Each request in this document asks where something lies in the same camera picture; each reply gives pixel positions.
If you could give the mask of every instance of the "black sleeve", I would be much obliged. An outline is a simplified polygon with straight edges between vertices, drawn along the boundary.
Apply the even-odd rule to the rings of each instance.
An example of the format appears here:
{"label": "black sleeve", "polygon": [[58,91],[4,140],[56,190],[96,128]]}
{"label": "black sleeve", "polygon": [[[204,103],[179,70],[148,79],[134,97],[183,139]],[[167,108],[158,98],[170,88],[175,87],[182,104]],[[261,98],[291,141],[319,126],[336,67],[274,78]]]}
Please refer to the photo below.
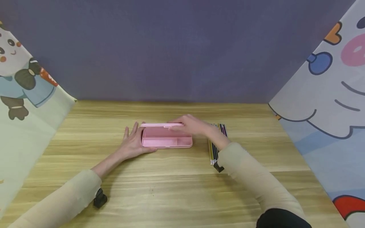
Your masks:
{"label": "black sleeve", "polygon": [[257,220],[256,228],[312,228],[301,217],[290,211],[272,208],[263,213]]}

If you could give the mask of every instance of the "right hand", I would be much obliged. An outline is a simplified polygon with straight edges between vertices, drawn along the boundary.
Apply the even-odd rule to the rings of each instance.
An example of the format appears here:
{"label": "right hand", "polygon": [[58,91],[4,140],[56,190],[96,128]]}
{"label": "right hand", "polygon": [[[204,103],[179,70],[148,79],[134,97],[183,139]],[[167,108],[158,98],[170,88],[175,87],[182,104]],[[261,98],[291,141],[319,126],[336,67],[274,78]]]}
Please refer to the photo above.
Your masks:
{"label": "right hand", "polygon": [[187,114],[180,116],[177,119],[171,120],[168,123],[183,123],[184,126],[173,126],[170,127],[169,130],[171,131],[183,131],[193,135],[205,135],[210,128],[212,128],[211,124],[199,120],[198,118]]}

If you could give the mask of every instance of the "orange shape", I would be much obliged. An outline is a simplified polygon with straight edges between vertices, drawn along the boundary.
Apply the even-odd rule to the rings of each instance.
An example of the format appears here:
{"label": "orange shape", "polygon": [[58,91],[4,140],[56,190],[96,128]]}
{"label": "orange shape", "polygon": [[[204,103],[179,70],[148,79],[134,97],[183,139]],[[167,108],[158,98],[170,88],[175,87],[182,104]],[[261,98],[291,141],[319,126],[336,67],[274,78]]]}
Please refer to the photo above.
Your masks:
{"label": "orange shape", "polygon": [[58,83],[49,75],[49,73],[42,67],[39,73],[41,78],[52,84],[53,86],[58,86]]}
{"label": "orange shape", "polygon": [[337,24],[332,28],[330,33],[328,33],[327,36],[324,38],[324,41],[326,41],[331,45],[336,45],[339,42],[341,42],[342,37],[338,34],[341,28],[342,28],[342,23],[337,22]]}

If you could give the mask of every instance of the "fabric partition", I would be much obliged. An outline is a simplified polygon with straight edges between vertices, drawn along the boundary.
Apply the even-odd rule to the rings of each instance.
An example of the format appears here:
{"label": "fabric partition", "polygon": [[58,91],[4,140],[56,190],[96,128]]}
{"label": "fabric partition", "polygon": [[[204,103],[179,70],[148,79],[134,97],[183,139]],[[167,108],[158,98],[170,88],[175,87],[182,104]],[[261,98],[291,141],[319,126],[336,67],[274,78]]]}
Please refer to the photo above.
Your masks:
{"label": "fabric partition", "polygon": [[75,103],[0,22],[0,218]]}
{"label": "fabric partition", "polygon": [[365,1],[269,105],[350,228],[365,227]]}

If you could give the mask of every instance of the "wood grain surface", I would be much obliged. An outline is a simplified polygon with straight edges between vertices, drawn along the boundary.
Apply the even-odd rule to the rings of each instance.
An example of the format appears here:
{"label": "wood grain surface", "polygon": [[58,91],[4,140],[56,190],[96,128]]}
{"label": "wood grain surface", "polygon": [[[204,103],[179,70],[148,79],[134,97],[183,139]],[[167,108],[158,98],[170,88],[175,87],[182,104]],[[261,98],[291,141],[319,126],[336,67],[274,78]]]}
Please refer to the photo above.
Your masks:
{"label": "wood grain surface", "polygon": [[[311,225],[347,227],[304,159],[265,104],[182,104],[78,101],[1,221],[6,227],[83,169],[113,152],[124,127],[164,123],[190,113],[224,123],[303,206]],[[91,205],[64,227],[255,227],[261,214],[245,187],[210,165],[207,140],[160,149],[122,163],[102,188],[109,201]]]}

